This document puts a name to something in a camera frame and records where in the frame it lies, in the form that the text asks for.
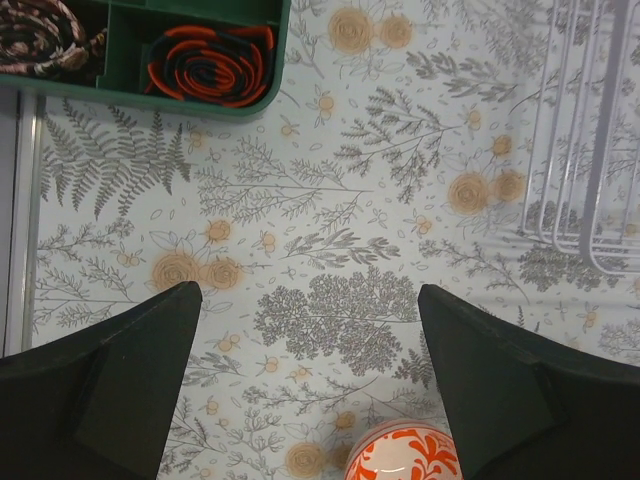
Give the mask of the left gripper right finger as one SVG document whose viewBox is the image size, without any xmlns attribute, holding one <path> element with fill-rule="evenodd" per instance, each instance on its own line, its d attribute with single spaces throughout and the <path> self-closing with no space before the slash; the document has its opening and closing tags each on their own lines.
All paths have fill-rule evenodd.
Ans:
<svg viewBox="0 0 640 480">
<path fill-rule="evenodd" d="M 436 285 L 418 307 L 466 479 L 636 479 L 639 370 L 564 346 Z"/>
</svg>

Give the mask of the orange floral bowl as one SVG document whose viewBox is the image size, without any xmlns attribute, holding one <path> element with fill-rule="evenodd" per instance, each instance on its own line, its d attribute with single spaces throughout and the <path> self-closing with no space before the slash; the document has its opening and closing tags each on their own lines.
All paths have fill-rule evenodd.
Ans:
<svg viewBox="0 0 640 480">
<path fill-rule="evenodd" d="M 396 419 L 370 429 L 345 465 L 349 480 L 457 480 L 463 477 L 451 436 L 418 420 Z"/>
</svg>

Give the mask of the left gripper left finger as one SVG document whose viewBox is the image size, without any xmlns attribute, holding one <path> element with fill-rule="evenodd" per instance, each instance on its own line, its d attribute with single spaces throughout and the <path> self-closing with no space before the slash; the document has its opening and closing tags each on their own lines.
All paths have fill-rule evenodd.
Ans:
<svg viewBox="0 0 640 480">
<path fill-rule="evenodd" d="M 3 358 L 2 478 L 156 478 L 201 303 L 182 282 Z"/>
</svg>

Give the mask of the white wire dish rack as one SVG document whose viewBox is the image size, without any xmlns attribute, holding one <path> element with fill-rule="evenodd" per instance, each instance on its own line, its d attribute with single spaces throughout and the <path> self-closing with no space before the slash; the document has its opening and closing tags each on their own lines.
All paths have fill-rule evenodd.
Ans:
<svg viewBox="0 0 640 480">
<path fill-rule="evenodd" d="M 639 272 L 639 4 L 555 1 L 521 231 L 605 275 Z"/>
</svg>

